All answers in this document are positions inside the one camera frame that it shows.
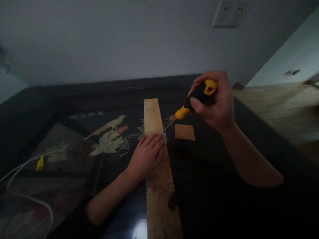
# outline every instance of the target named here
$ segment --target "wooden floor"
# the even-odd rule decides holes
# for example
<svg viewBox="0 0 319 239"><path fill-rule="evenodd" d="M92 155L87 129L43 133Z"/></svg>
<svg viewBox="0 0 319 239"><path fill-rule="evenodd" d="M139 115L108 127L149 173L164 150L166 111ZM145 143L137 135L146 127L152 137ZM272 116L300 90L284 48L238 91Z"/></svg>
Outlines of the wooden floor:
<svg viewBox="0 0 319 239"><path fill-rule="evenodd" d="M234 95L319 165L319 89L298 83L247 87Z"/></svg>

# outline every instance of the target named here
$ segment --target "screwdriver shaft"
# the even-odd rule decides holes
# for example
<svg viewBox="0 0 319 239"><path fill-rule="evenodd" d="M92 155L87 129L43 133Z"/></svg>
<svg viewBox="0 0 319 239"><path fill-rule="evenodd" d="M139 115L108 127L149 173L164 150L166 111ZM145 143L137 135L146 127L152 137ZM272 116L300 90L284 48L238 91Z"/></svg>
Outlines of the screwdriver shaft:
<svg viewBox="0 0 319 239"><path fill-rule="evenodd" d="M175 118L172 123L170 123L164 130L163 133L177 120L177 118Z"/></svg>

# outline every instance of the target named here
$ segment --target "painted bird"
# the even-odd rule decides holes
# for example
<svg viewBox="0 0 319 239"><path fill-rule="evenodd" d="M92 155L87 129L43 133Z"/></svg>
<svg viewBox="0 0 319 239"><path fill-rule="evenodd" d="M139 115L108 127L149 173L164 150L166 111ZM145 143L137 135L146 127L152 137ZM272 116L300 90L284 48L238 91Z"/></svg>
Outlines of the painted bird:
<svg viewBox="0 0 319 239"><path fill-rule="evenodd" d="M123 121L123 119L125 117L127 117L127 116L126 115L121 115L121 116L119 116L118 119L114 119L114 120L108 122L106 125L102 126L98 130L94 131L92 134L87 136L84 140L87 140L88 138L91 138L93 135L99 135L100 133L102 133L103 131L107 130L110 127L112 128L112 130L114 130L114 128L116 126L118 126L120 123L122 123L122 121Z"/></svg>

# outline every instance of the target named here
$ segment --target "white wall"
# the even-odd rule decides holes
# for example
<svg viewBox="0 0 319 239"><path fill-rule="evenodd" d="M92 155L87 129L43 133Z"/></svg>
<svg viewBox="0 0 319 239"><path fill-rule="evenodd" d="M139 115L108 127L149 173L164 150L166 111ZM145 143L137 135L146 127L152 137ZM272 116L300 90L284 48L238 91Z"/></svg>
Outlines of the white wall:
<svg viewBox="0 0 319 239"><path fill-rule="evenodd" d="M26 88L26 84L0 67L0 104Z"/></svg>
<svg viewBox="0 0 319 239"><path fill-rule="evenodd" d="M254 0L211 27L218 0L3 0L0 43L31 86L227 70L253 77L319 4Z"/></svg>
<svg viewBox="0 0 319 239"><path fill-rule="evenodd" d="M296 75L284 76L289 70ZM319 7L246 86L306 81L319 73Z"/></svg>

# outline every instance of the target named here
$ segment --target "yellow screwdriver handle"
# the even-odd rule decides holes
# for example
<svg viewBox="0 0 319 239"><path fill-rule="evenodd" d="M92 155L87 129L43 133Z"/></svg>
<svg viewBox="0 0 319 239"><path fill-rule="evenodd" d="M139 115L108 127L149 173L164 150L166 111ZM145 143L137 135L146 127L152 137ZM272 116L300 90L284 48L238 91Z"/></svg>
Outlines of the yellow screwdriver handle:
<svg viewBox="0 0 319 239"><path fill-rule="evenodd" d="M194 97L201 103L206 103L208 98L216 91L217 83L214 80L205 80L199 86L197 86L192 93L187 97L185 104L175 113L175 117L179 120L185 118L185 116L194 110L190 103L190 98Z"/></svg>

